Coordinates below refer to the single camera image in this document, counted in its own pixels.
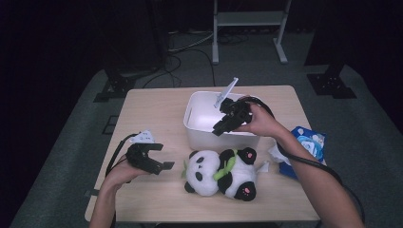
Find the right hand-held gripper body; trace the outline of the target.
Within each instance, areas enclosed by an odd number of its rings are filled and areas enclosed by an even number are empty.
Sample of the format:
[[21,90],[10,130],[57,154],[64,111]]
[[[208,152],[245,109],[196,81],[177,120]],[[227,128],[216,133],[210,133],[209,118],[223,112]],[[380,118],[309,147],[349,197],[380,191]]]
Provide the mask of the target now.
[[224,114],[222,119],[225,119],[228,123],[237,123],[239,127],[244,123],[250,123],[252,115],[250,114],[250,107],[247,102],[241,100],[233,101],[228,97],[238,80],[239,79],[235,77],[217,96],[214,107],[218,108],[220,112]]

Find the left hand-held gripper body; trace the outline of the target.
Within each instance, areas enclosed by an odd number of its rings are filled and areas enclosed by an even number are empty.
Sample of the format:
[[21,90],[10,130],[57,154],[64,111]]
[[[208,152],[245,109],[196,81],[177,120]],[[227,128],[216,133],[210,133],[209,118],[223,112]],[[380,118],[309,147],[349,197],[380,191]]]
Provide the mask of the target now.
[[144,151],[144,147],[148,143],[155,143],[155,140],[149,130],[140,132],[138,135],[130,137],[131,145],[128,147],[125,156],[127,161],[136,168],[145,172],[155,174],[158,161],[151,159],[148,156],[149,151]]

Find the white plastic bin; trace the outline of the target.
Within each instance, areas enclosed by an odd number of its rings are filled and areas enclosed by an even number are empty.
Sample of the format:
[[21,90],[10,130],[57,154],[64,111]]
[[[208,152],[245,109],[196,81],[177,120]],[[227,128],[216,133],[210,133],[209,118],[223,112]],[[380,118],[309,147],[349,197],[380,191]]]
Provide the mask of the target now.
[[183,117],[189,145],[193,150],[213,150],[221,152],[229,148],[257,148],[260,137],[246,132],[224,132],[213,134],[213,126],[224,114],[215,108],[218,91],[196,91],[188,101]]

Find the panda plush toy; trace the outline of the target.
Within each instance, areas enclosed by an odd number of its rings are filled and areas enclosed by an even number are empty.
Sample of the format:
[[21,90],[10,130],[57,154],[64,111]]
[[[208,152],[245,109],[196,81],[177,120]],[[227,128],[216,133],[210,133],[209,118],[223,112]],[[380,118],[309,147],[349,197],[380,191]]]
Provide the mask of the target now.
[[184,169],[187,193],[210,197],[221,192],[227,198],[252,201],[257,195],[258,169],[255,149],[193,151]]

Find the blue wet wipes pack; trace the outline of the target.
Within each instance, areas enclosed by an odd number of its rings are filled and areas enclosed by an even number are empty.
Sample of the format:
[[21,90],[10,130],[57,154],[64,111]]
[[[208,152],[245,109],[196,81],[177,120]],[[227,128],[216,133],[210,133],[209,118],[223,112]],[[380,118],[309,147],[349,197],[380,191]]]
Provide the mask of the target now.
[[[323,150],[326,139],[325,134],[317,133],[314,130],[302,126],[295,127],[291,133],[311,155],[313,155],[319,162],[323,162]],[[285,159],[279,164],[279,173],[289,178],[297,179],[297,175],[288,159]]]

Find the person's left hand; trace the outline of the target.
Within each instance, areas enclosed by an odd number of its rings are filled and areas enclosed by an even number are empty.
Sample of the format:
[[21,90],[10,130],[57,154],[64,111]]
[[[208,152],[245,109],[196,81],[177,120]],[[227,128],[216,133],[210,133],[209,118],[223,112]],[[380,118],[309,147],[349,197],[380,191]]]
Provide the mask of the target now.
[[148,175],[139,168],[133,167],[126,156],[121,156],[118,162],[112,167],[106,176],[101,189],[102,190],[119,190],[125,183],[131,182],[141,175]]

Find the person's right hand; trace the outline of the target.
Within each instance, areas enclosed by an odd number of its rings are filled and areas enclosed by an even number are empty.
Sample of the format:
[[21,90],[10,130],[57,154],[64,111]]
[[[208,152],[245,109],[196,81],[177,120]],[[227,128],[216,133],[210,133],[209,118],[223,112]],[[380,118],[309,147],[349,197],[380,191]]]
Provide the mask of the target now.
[[236,132],[249,132],[278,139],[285,131],[285,128],[260,105],[251,103],[250,110],[252,121],[236,128]]

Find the white wet wipe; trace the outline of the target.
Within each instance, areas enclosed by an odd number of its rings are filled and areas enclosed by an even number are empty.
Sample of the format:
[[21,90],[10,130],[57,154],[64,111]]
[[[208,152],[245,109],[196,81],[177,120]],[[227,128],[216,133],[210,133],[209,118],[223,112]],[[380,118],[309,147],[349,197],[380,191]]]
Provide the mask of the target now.
[[282,163],[285,162],[287,165],[290,165],[290,161],[280,153],[278,146],[274,145],[272,148],[268,150],[268,153],[273,162]]

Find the black stand base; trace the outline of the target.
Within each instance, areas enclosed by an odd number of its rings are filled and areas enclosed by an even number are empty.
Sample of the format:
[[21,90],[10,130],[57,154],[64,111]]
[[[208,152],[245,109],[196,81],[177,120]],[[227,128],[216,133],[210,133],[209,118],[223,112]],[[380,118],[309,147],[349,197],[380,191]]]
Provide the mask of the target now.
[[136,84],[132,77],[123,76],[116,68],[106,68],[107,81],[103,90],[96,95],[94,103],[106,103],[110,99],[124,98]]
[[343,64],[329,65],[324,73],[310,73],[307,78],[316,95],[331,95],[334,99],[355,99],[353,90],[340,78]]

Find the white metal stand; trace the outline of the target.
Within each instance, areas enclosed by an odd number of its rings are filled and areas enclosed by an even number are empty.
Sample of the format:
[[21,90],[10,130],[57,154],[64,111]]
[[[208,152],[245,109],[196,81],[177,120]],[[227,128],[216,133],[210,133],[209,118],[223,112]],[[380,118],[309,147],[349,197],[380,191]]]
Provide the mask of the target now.
[[278,26],[278,36],[273,39],[273,43],[277,51],[279,61],[282,64],[287,64],[288,59],[285,55],[281,42],[291,5],[292,0],[285,0],[284,9],[278,11],[219,12],[218,0],[214,0],[212,63],[217,65],[220,62],[218,42],[219,28]]

